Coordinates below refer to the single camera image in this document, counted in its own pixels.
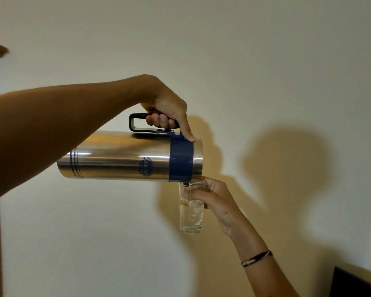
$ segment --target hand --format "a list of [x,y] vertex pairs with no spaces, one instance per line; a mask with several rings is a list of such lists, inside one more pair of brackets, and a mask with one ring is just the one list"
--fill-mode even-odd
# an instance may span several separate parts
[[174,129],[177,121],[184,137],[191,142],[195,141],[195,136],[188,125],[187,104],[158,78],[154,77],[154,79],[154,87],[157,89],[155,100],[141,103],[144,109],[151,113],[146,118],[147,124],[158,128]]
[[227,185],[219,180],[202,177],[203,190],[191,190],[187,199],[201,200],[217,217],[220,229],[229,237],[252,225],[243,215]]

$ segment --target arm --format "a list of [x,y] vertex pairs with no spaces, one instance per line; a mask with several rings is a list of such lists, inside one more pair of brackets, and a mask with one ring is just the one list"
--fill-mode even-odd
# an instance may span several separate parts
[[137,103],[154,112],[147,119],[150,125],[174,127],[176,119],[184,136],[195,139],[186,103],[154,76],[0,95],[0,196],[48,168]]
[[[224,234],[232,240],[241,261],[268,251],[264,240],[242,214],[222,181],[204,177],[207,192],[192,190],[189,199],[205,202],[218,218]],[[244,268],[256,297],[298,297],[273,256],[267,256]]]

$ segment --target glass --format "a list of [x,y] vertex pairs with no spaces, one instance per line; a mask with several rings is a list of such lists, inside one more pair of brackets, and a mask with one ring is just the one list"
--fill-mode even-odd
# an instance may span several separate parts
[[201,232],[203,208],[205,203],[200,200],[189,200],[184,196],[184,193],[201,188],[201,182],[179,183],[180,229],[189,235],[196,235]]

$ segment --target black bracelet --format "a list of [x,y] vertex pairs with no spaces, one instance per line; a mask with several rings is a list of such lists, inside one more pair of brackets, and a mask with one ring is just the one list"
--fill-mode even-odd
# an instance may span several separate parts
[[252,265],[252,264],[258,262],[259,260],[263,259],[264,257],[269,256],[269,255],[273,255],[271,250],[268,250],[268,251],[262,252],[260,254],[257,254],[256,256],[252,257],[250,260],[245,260],[241,264],[242,264],[243,267],[247,267],[249,265]]

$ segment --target drinking glass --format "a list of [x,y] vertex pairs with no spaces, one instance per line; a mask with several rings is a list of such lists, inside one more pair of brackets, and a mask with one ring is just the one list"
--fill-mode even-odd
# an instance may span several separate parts
[[184,196],[185,192],[194,189],[202,189],[202,183],[179,183],[180,229],[189,235],[196,235],[201,232],[205,205],[203,201],[189,200]]

